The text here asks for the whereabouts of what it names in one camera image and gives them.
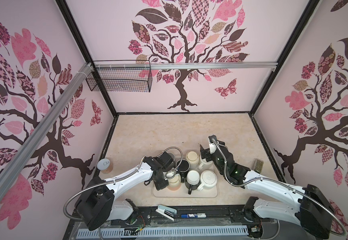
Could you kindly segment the peach orange mug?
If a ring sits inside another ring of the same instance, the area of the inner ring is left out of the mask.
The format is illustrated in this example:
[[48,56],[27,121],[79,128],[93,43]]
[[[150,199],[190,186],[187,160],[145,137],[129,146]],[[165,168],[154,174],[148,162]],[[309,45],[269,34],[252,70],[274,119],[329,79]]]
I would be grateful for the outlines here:
[[166,179],[168,180],[168,189],[171,191],[176,191],[181,187],[181,176],[175,172],[167,172]]

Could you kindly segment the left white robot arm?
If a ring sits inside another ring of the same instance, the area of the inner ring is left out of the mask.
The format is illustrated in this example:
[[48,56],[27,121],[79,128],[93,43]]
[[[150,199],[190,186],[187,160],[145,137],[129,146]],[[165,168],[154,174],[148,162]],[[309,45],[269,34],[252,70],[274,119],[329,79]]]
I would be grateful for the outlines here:
[[174,167],[174,158],[163,152],[157,157],[143,157],[136,167],[119,176],[105,180],[95,177],[80,194],[75,209],[90,231],[109,220],[129,221],[137,214],[137,207],[131,200],[118,198],[141,183],[154,182],[159,188],[166,188],[169,183],[165,173]]

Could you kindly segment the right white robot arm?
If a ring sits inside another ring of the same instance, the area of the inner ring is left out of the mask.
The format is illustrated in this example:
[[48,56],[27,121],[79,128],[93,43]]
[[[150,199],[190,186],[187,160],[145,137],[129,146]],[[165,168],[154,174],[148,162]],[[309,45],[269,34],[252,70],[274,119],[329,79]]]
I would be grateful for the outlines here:
[[213,163],[231,186],[276,199],[275,202],[267,202],[258,197],[250,197],[243,210],[247,221],[277,219],[299,225],[316,238],[329,238],[334,209],[318,187],[294,186],[266,178],[235,163],[233,155],[223,145],[211,143],[208,149],[201,147],[200,153],[201,160]]

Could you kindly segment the cream mug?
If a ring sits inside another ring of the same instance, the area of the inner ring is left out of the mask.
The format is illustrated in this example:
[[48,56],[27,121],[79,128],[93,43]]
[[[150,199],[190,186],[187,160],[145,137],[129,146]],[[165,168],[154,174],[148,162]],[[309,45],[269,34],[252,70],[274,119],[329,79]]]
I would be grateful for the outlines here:
[[195,170],[200,164],[200,156],[195,151],[189,151],[186,154],[186,160],[189,163],[191,170]]

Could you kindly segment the white ribbed mug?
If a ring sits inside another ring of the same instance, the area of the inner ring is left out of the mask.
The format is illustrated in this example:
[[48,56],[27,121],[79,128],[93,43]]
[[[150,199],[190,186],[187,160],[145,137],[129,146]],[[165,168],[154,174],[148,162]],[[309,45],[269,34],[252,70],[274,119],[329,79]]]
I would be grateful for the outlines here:
[[206,170],[200,175],[200,184],[197,188],[198,191],[210,190],[217,185],[217,175],[210,170]]

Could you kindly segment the black and white mug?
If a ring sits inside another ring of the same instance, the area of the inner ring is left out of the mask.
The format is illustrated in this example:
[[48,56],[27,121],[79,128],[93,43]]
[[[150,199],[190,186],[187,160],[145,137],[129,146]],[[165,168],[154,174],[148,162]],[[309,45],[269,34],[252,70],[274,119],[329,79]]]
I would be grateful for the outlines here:
[[188,195],[196,191],[200,185],[200,173],[196,170],[191,170],[187,173],[185,186],[188,189]]

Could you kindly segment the clear plastic tray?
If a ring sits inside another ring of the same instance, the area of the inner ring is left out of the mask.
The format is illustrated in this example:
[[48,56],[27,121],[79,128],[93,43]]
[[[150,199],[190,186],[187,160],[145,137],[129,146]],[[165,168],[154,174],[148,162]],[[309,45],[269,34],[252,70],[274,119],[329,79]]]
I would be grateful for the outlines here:
[[[202,172],[204,172],[204,171],[198,170],[198,168],[196,168],[195,170],[198,171],[200,175]],[[211,167],[209,170],[213,171],[216,174],[214,167]],[[214,188],[210,190],[202,190],[202,191],[196,190],[192,192],[191,195],[188,195],[188,189],[185,186],[185,182],[182,183],[181,187],[176,191],[171,191],[168,189],[168,187],[164,188],[163,190],[157,191],[155,186],[153,186],[153,190],[152,190],[152,194],[156,198],[216,198],[218,196],[218,193],[219,193],[219,190],[218,190],[218,186],[216,185]]]

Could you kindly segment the green spice jar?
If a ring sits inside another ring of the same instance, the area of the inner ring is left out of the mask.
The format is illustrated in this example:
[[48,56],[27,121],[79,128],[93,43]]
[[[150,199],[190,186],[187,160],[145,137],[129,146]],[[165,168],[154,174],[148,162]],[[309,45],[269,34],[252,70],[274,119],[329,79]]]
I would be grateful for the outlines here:
[[264,166],[264,162],[260,159],[255,159],[254,160],[254,163],[253,163],[253,170],[256,172],[256,173],[259,173],[261,174],[262,173],[262,170],[263,170],[263,166]]

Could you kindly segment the white stapler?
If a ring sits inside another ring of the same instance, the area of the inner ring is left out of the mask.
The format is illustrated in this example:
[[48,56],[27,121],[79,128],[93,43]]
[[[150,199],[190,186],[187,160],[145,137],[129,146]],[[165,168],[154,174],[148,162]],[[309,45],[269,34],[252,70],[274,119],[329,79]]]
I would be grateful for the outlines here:
[[168,220],[174,221],[175,216],[177,214],[177,210],[164,206],[164,205],[158,205],[157,209],[155,210],[156,213],[162,215],[163,217],[167,218]]

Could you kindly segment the orange can white lid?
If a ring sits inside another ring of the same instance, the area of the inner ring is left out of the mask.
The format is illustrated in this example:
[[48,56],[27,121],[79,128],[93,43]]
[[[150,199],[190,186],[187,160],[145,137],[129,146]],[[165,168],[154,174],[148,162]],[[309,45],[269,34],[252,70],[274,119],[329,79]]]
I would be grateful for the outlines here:
[[113,168],[113,163],[109,159],[101,159],[97,163],[97,169],[103,174],[109,174]]

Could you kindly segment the blue white marker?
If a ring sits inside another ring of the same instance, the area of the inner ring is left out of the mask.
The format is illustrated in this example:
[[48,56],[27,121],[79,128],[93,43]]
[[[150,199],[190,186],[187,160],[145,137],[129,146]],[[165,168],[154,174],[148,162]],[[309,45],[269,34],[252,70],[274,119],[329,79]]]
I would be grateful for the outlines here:
[[196,218],[196,219],[199,219],[199,218],[206,218],[207,215],[205,213],[198,213],[198,214],[182,214],[181,215],[181,218],[186,218],[186,219],[189,219],[189,218]]

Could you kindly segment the left aluminium rail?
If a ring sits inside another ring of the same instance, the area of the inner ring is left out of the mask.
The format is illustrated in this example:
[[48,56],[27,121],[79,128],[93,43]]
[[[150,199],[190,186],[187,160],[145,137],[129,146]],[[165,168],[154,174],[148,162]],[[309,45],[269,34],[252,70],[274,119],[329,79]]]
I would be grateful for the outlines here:
[[35,127],[33,133],[21,145],[14,158],[3,169],[0,174],[0,202],[10,187],[14,184],[14,181],[17,179],[26,163],[31,159],[33,153],[37,150],[39,144],[43,141],[54,122],[61,115],[64,107],[68,105],[76,90],[92,70],[92,63],[85,63],[80,68],[73,77],[71,83],[65,88],[63,94],[57,99],[45,117]]

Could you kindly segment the aluminium rail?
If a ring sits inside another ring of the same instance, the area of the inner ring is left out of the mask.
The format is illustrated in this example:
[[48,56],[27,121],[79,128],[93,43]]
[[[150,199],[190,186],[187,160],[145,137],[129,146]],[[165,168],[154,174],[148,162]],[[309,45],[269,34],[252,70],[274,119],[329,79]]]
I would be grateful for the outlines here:
[[10,187],[14,184],[14,181],[17,179],[26,163],[31,159],[33,153],[37,150],[39,144],[43,141],[54,122],[61,115],[64,107],[68,105],[76,90],[92,70],[92,63],[85,63],[80,68],[73,77],[71,83],[65,88],[63,94],[57,99],[45,117],[35,127],[33,133],[21,145],[14,158],[3,169],[0,174],[0,202]]
[[143,69],[143,70],[187,70],[187,69],[275,69],[276,62],[239,62],[239,63],[175,63],[175,64],[114,64],[95,63],[97,69]]

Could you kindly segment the back aluminium rail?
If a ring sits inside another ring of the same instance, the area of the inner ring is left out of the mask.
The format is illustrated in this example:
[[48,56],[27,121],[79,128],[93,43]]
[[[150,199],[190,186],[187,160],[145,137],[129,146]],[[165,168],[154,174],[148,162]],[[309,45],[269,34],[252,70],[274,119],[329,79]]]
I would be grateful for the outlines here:
[[187,70],[187,69],[275,69],[276,62],[239,62],[239,63],[175,63],[175,64],[114,64],[95,63],[97,69],[143,69],[143,70]]

